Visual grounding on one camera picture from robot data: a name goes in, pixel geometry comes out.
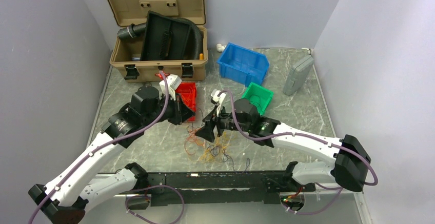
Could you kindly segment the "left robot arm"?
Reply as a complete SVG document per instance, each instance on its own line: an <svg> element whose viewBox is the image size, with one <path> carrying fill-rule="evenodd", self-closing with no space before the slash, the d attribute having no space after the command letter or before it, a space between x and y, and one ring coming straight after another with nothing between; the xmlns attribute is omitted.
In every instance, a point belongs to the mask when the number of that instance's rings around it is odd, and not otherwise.
<svg viewBox="0 0 435 224"><path fill-rule="evenodd" d="M112 196L143 192L148 172L133 162L99 183L91 180L115 156L127 149L156 123L180 125L195 115L180 94L161 94L155 87L140 87L117 113L109 117L86 150L59 176L28 191L52 223L79 223L85 214Z"/></svg>

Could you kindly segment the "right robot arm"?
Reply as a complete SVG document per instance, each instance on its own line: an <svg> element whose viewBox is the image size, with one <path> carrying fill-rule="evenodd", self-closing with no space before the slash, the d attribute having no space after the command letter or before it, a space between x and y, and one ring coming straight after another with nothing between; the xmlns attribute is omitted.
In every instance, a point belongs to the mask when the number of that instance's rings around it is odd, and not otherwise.
<svg viewBox="0 0 435 224"><path fill-rule="evenodd" d="M313 183L330 183L348 191L362 192L364 186L369 185L366 177L372 171L371 158L352 135L325 137L298 130L260 115L245 98L235 101L231 112L215 105L203 122L195 135L208 142L214 142L225 130L238 131L259 146L295 149L317 158L317 162L288 164L282 179L289 191Z"/></svg>

